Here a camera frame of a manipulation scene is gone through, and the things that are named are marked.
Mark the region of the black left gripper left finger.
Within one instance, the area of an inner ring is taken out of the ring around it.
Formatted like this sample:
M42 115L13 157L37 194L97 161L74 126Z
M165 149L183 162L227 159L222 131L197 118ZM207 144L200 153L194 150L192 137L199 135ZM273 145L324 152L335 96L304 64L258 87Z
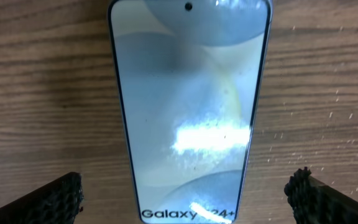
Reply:
M82 211L81 174L60 178L0 208L0 224L73 224Z

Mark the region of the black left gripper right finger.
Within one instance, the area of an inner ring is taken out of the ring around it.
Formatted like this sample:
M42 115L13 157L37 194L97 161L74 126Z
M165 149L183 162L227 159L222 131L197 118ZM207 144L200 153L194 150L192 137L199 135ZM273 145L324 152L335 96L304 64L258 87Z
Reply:
M284 187L297 224L358 224L358 202L298 169Z

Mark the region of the blue Galaxy smartphone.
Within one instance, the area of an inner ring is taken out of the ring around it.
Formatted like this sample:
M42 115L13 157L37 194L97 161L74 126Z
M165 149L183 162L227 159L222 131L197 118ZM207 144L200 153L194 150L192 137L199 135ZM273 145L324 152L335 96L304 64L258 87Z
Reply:
M268 0L117 0L109 33L144 223L233 223L272 23Z

